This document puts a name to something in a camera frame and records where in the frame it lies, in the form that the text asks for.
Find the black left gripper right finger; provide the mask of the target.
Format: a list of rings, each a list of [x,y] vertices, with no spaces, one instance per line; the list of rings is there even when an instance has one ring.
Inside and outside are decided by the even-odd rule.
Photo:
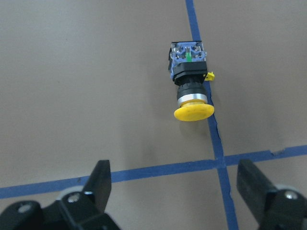
[[[236,187],[258,223],[276,196],[276,186],[249,159],[241,159],[237,168]]]

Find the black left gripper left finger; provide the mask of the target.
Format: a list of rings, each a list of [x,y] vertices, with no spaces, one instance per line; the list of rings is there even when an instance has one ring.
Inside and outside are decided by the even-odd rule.
[[[97,162],[82,192],[84,193],[84,210],[87,216],[104,213],[111,192],[109,160]]]

